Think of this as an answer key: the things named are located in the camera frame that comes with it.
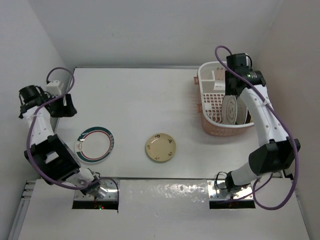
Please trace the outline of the beige plate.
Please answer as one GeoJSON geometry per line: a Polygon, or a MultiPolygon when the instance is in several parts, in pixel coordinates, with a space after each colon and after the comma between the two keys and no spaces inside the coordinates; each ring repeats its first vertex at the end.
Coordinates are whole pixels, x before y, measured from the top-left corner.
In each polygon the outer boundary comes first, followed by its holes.
{"type": "Polygon", "coordinates": [[[145,144],[147,156],[156,163],[170,161],[176,154],[175,139],[167,133],[155,133],[145,144]]]}

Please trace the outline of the green red rimmed plate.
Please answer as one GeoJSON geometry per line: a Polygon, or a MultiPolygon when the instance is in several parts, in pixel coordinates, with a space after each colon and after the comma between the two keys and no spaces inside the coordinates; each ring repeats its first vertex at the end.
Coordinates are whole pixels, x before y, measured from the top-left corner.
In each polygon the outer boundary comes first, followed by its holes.
{"type": "Polygon", "coordinates": [[[114,135],[107,128],[94,126],[76,139],[74,152],[86,164],[98,164],[110,156],[115,145],[114,135]]]}

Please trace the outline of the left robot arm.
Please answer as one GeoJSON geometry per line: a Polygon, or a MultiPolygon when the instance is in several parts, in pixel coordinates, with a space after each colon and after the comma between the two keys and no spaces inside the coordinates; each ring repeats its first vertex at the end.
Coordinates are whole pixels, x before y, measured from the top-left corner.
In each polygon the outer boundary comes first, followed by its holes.
{"type": "Polygon", "coordinates": [[[40,86],[29,85],[19,90],[19,100],[19,118],[27,121],[31,131],[24,151],[27,161],[49,185],[79,190],[83,195],[97,195],[101,186],[99,178],[81,166],[51,125],[51,118],[69,118],[77,113],[71,95],[67,93],[59,98],[40,86]]]}

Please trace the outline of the left metal mounting bracket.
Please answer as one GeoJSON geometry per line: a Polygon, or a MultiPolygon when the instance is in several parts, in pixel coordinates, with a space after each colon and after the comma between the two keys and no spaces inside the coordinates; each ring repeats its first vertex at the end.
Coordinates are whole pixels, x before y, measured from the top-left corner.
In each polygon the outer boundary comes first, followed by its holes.
{"type": "Polygon", "coordinates": [[[79,190],[76,190],[74,193],[74,201],[117,201],[118,197],[118,188],[120,188],[120,183],[118,181],[113,182],[110,179],[104,179],[101,181],[100,188],[95,195],[82,194],[79,190]]]}

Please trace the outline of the metal mounting bracket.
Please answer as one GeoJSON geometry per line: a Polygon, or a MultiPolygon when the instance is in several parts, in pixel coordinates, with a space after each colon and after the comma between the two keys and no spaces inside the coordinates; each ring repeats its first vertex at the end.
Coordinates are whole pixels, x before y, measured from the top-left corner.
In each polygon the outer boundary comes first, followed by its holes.
{"type": "Polygon", "coordinates": [[[210,201],[252,200],[252,188],[250,185],[241,186],[228,192],[223,179],[207,180],[207,192],[210,201]]]}
{"type": "Polygon", "coordinates": [[[95,195],[82,194],[79,190],[76,190],[74,193],[74,201],[117,201],[118,197],[118,188],[120,188],[120,183],[118,181],[113,182],[110,179],[104,179],[101,181],[100,188],[95,195]]]}

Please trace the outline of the patterned white plate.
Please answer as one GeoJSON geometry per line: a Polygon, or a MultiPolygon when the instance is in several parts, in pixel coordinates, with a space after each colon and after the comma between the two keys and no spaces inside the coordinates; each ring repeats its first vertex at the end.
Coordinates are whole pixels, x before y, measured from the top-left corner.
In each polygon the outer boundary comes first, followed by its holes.
{"type": "Polygon", "coordinates": [[[222,124],[234,125],[238,113],[237,99],[234,95],[225,95],[221,106],[222,124]]]}

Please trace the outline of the dark rimmed plate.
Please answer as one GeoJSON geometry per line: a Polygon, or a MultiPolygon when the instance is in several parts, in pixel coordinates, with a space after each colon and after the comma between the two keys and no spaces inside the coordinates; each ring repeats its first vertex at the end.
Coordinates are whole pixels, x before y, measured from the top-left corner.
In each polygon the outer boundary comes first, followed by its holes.
{"type": "Polygon", "coordinates": [[[243,100],[238,97],[236,100],[237,103],[237,116],[236,116],[236,124],[244,125],[247,121],[248,109],[243,100]]]}

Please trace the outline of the white pink dish rack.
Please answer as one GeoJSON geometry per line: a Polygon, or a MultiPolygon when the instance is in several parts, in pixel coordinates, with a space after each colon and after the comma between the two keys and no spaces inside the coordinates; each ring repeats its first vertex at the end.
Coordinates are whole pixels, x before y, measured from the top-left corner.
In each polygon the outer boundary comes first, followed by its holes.
{"type": "Polygon", "coordinates": [[[223,123],[225,71],[226,69],[218,61],[210,61],[202,64],[194,77],[194,83],[197,85],[197,109],[203,130],[215,137],[240,135],[254,126],[253,122],[248,122],[248,118],[244,124],[223,123]]]}

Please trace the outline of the brown plate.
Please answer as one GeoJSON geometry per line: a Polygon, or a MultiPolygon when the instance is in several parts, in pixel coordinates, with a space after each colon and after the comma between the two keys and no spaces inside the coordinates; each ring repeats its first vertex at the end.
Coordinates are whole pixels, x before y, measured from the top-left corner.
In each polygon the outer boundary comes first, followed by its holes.
{"type": "Polygon", "coordinates": [[[251,117],[251,114],[249,112],[249,110],[247,111],[247,117],[246,117],[246,124],[249,124],[252,122],[252,117],[251,117]]]}

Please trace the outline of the right metal mounting bracket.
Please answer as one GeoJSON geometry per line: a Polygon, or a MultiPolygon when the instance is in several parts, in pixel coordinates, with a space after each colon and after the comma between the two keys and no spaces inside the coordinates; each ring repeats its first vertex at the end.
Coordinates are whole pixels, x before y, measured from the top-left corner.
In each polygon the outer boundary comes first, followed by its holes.
{"type": "Polygon", "coordinates": [[[228,192],[223,179],[207,180],[207,192],[210,201],[252,200],[252,188],[250,185],[241,186],[228,192]]]}

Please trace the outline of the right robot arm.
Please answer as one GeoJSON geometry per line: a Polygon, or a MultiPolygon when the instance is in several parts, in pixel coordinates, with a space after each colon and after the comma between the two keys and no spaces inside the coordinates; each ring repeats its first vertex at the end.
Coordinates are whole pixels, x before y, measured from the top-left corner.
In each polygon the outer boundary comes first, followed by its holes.
{"type": "Polygon", "coordinates": [[[228,192],[235,192],[265,174],[288,169],[295,159],[289,134],[272,113],[266,81],[259,70],[247,63],[245,53],[226,58],[225,94],[239,97],[247,107],[258,137],[258,149],[242,167],[225,178],[228,192]]]}

